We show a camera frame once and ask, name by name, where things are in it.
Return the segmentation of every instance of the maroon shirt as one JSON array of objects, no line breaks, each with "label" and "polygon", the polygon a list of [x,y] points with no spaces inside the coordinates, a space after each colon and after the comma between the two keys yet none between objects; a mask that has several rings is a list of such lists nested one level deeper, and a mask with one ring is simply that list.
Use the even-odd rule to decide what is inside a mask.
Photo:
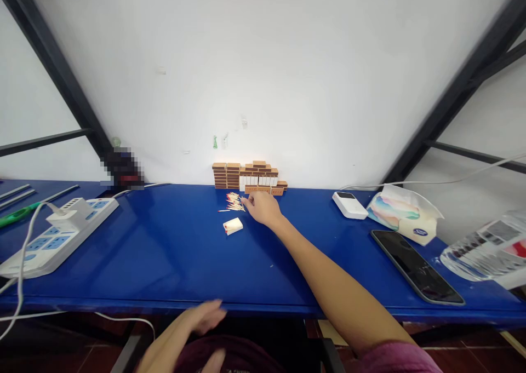
[{"label": "maroon shirt", "polygon": [[[285,373],[281,365],[257,344],[227,335],[203,337],[185,346],[174,373],[199,373],[219,348],[226,351],[222,373]],[[361,372],[442,373],[424,350],[402,342],[384,343],[369,351],[361,360]]]}]

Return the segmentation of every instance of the hand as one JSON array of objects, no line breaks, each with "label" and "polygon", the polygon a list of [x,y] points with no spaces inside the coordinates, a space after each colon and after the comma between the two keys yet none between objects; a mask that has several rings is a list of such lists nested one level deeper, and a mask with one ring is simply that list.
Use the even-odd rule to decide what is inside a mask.
[{"label": "hand", "polygon": [[285,217],[281,214],[278,201],[268,192],[252,192],[248,199],[241,198],[250,215],[263,225],[269,228],[280,223]]},{"label": "hand", "polygon": [[[172,373],[190,333],[204,335],[223,320],[226,311],[220,307],[215,300],[182,312],[149,346],[136,373]],[[215,351],[201,372],[219,373],[224,360],[225,350]]]}]

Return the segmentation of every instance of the blue table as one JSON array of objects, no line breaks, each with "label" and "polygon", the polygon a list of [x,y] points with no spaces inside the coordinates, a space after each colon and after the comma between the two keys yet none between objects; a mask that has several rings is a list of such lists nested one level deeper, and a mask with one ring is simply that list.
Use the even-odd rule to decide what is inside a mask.
[{"label": "blue table", "polygon": [[[58,190],[75,184],[58,183],[62,183]],[[94,198],[98,191],[83,185],[63,201],[73,196]],[[322,317],[307,283],[276,236],[248,213],[217,212],[225,208],[227,192],[213,186],[167,185],[119,197],[120,207],[54,273],[24,281],[25,309],[165,313],[221,298],[233,314]],[[425,248],[414,246],[463,296],[466,306],[423,301],[371,238],[371,230],[385,227],[371,219],[344,218],[332,193],[290,188],[278,200],[298,230],[395,318],[526,324],[526,303],[494,282],[471,283],[443,267],[435,259],[445,247],[439,239]],[[368,191],[354,194],[363,205],[373,195]],[[235,217],[244,228],[227,236],[222,224]],[[38,221],[35,234],[45,229],[44,218]],[[0,230],[1,260],[21,246],[26,230],[27,223]],[[12,308],[14,295],[11,288],[0,297],[0,306]]]}]

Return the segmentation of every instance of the black phone screen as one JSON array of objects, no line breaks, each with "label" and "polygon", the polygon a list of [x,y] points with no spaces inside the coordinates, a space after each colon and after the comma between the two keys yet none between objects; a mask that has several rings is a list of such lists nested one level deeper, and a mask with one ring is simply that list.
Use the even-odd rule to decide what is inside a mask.
[{"label": "black phone screen", "polygon": [[397,232],[372,231],[416,288],[432,301],[464,304],[462,297]]},{"label": "black phone screen", "polygon": [[340,198],[356,199],[355,196],[350,192],[337,192]]}]

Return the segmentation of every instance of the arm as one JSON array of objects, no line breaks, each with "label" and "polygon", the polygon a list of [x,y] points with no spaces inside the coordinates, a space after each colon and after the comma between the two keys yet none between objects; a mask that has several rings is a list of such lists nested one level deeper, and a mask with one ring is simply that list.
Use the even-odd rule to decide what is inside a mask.
[{"label": "arm", "polygon": [[328,320],[358,353],[387,340],[415,344],[402,326],[374,297],[305,239],[281,214],[276,199],[266,192],[242,198],[252,217],[268,226],[298,265]]},{"label": "arm", "polygon": [[[146,350],[137,373],[172,373],[177,358],[190,336],[204,335],[225,317],[221,301],[205,302],[182,312]],[[225,350],[216,350],[204,366],[202,373],[219,373],[225,359]]]}]

